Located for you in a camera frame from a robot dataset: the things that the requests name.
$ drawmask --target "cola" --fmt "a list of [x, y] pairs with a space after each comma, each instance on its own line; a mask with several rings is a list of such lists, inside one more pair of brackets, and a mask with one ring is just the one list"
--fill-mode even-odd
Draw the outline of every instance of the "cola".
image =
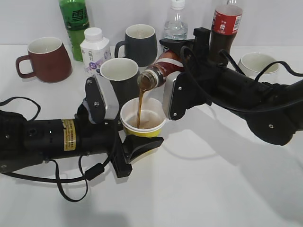
[[229, 53], [238, 32], [242, 13], [242, 8], [233, 4], [219, 5], [216, 8], [209, 48], [208, 59], [210, 61], [224, 65], [228, 64], [228, 61], [224, 57], [221, 57], [219, 51], [224, 49]]
[[212, 31], [208, 59], [216, 63], [227, 65], [227, 59], [222, 57], [219, 54], [219, 51], [226, 50], [229, 53], [236, 35], [237, 33], [234, 33], [232, 35], [222, 35]]

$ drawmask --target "yellow label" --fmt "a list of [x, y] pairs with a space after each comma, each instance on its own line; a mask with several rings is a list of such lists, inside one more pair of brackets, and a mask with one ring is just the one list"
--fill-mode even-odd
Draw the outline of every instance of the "yellow label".
[[76, 129], [73, 120], [62, 120], [64, 132], [64, 151], [76, 149]]

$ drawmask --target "brown mug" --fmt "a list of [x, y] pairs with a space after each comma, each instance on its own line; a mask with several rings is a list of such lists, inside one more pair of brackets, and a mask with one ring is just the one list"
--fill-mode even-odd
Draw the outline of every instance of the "brown mug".
[[[28, 45], [28, 55], [16, 60], [17, 73], [21, 78], [38, 77], [44, 82], [58, 82], [71, 74], [71, 60], [62, 41], [55, 37], [43, 37]], [[33, 72], [23, 74], [20, 71], [21, 61], [30, 60]]]

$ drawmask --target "paper cup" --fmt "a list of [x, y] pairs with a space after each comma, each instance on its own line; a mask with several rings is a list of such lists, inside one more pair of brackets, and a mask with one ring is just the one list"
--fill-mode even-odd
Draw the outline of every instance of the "paper cup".
[[138, 129], [129, 124], [131, 119], [137, 119], [139, 98], [134, 98], [121, 108], [120, 119], [126, 134], [140, 137], [157, 137], [166, 122], [166, 116], [162, 109], [162, 103], [154, 98], [144, 98], [142, 102], [141, 120], [153, 121], [157, 126], [150, 129]]

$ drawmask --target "green bottle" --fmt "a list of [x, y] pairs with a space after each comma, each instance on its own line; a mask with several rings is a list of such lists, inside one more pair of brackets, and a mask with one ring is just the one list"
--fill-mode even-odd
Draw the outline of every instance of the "green bottle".
[[85, 0], [59, 0], [59, 5], [71, 40], [74, 59], [83, 61], [80, 44], [84, 40], [84, 30], [89, 27]]

